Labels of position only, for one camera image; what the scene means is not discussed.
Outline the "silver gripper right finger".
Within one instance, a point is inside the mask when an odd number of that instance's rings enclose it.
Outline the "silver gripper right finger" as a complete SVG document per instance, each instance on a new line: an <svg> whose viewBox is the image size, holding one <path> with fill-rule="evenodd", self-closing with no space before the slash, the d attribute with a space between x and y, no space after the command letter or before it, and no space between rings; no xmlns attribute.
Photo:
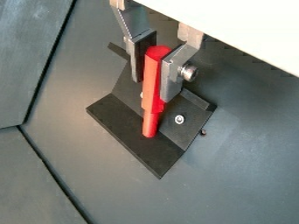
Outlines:
<svg viewBox="0 0 299 224"><path fill-rule="evenodd" d="M190 62L200 50L203 32L184 23L179 23L178 39L182 44L163 57L160 77L160 97L168 102L180 92L183 81L192 81L199 68Z"/></svg>

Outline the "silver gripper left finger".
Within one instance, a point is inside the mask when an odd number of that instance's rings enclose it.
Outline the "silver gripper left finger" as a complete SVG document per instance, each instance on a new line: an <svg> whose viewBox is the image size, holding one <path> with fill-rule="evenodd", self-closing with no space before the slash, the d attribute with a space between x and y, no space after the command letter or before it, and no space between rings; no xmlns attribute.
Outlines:
<svg viewBox="0 0 299 224"><path fill-rule="evenodd" d="M132 80L144 78L146 50L156 45L156 31L150 27L146 7L134 0L110 0L124 33L126 52L131 57Z"/></svg>

